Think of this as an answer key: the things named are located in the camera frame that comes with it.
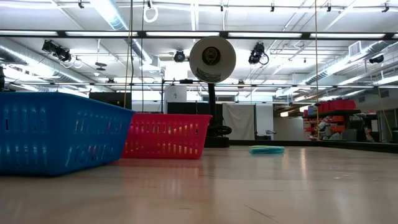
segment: red bin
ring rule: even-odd
[[[122,158],[199,159],[211,115],[135,114]]]

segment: air vent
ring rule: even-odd
[[[349,56],[353,57],[361,53],[361,41],[356,42],[348,47]]]
[[[388,90],[382,91],[382,92],[380,92],[380,96],[381,96],[381,98],[389,97],[390,93],[388,92]]]

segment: blue plastic basket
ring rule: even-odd
[[[0,93],[0,173],[62,175],[116,161],[133,114],[64,93]]]

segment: white curtain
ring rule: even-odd
[[[254,140],[254,105],[223,103],[225,125],[232,128],[232,140]]]

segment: spotlight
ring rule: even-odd
[[[261,58],[263,58],[263,57],[267,58],[267,62],[266,63],[260,62]],[[260,63],[262,65],[266,65],[266,64],[268,64],[268,62],[269,62],[269,57],[265,53],[264,44],[263,43],[256,43],[256,45],[254,46],[253,50],[250,53],[249,63],[251,65],[255,65],[257,63]]]
[[[56,45],[51,40],[45,40],[42,50],[48,54],[52,54],[62,62],[70,62],[72,56],[69,53],[69,49],[63,49],[61,46]]]
[[[238,80],[238,84],[239,85],[244,85],[244,81],[243,80]]]
[[[51,53],[55,52],[56,48],[57,48],[57,46],[51,40],[45,40],[42,50],[45,53],[51,54]]]
[[[106,83],[115,83],[114,78],[108,78],[108,81],[106,81]]]
[[[70,62],[72,56],[69,53],[69,49],[62,49],[61,47],[56,47],[53,56],[56,56],[62,62]]]
[[[381,63],[383,61],[384,61],[384,56],[383,55],[380,55],[378,57],[369,59],[370,63]]]
[[[185,60],[185,54],[183,50],[177,50],[174,55],[174,62],[183,62]]]

